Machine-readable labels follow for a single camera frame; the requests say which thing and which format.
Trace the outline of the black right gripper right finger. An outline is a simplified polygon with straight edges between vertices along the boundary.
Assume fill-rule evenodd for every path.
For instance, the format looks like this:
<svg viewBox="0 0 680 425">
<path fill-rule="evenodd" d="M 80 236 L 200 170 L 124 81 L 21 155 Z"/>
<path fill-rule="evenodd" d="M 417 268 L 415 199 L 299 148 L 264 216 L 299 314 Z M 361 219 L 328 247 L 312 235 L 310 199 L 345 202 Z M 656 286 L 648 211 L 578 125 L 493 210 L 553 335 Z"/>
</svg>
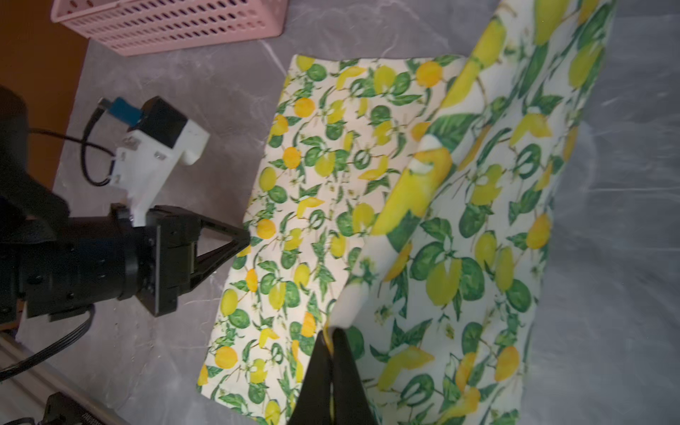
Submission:
<svg viewBox="0 0 680 425">
<path fill-rule="evenodd" d="M 359 377 L 347 335 L 343 329 L 332 334 L 333 424 L 375 425 L 375 417 Z"/>
</svg>

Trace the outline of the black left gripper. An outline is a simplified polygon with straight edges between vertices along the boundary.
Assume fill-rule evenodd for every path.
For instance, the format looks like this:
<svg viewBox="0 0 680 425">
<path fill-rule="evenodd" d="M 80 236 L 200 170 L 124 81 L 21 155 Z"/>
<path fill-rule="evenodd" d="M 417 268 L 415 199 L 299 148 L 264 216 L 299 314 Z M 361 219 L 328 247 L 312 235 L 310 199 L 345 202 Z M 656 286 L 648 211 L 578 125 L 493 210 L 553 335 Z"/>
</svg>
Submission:
<svg viewBox="0 0 680 425">
<path fill-rule="evenodd" d="M 196 258 L 201 230 L 228 239 L 226 244 Z M 196 286 L 251 244 L 243 227 L 232 226 L 179 207 L 150 210 L 140 232 L 140 287 L 136 297 L 155 317 L 176 311 L 178 299 L 192 291 L 191 275 L 196 260 Z"/>
</svg>

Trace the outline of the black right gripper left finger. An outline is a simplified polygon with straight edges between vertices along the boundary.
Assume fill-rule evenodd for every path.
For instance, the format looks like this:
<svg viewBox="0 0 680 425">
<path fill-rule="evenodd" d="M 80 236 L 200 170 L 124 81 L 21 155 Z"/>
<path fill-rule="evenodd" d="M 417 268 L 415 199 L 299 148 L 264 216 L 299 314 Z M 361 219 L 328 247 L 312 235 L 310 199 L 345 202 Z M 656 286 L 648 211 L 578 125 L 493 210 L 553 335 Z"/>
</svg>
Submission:
<svg viewBox="0 0 680 425">
<path fill-rule="evenodd" d="M 332 357 L 321 331 L 288 425 L 331 425 Z"/>
</svg>

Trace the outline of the lemon print skirt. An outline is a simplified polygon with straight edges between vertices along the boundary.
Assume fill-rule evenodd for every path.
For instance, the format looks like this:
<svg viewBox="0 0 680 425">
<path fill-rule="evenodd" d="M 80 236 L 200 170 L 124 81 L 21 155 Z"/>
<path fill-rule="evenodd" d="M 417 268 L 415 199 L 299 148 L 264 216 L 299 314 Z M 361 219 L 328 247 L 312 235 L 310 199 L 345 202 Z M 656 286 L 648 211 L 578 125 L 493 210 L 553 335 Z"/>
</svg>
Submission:
<svg viewBox="0 0 680 425">
<path fill-rule="evenodd" d="M 515 424 L 613 1 L 503 1 L 468 57 L 290 63 L 198 392 L 301 414 L 345 330 L 377 424 Z"/>
</svg>

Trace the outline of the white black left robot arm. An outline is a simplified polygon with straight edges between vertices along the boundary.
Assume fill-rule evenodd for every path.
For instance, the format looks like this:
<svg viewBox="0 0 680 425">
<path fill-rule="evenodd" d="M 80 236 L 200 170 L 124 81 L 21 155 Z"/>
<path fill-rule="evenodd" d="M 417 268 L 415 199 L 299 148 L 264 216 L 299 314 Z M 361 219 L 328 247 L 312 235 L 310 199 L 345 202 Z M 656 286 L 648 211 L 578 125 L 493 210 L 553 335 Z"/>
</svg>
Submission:
<svg viewBox="0 0 680 425">
<path fill-rule="evenodd" d="M 180 164 L 202 155 L 208 132 L 161 97 L 141 107 L 101 99 L 76 143 L 105 115 L 126 124 L 104 183 L 127 202 L 103 217 L 74 217 L 63 198 L 28 172 L 28 108 L 1 91 L 1 321 L 19 313 L 53 321 L 86 315 L 109 299 L 137 298 L 154 316 L 173 313 L 195 290 L 250 243 L 247 230 L 170 205 L 154 205 Z"/>
</svg>

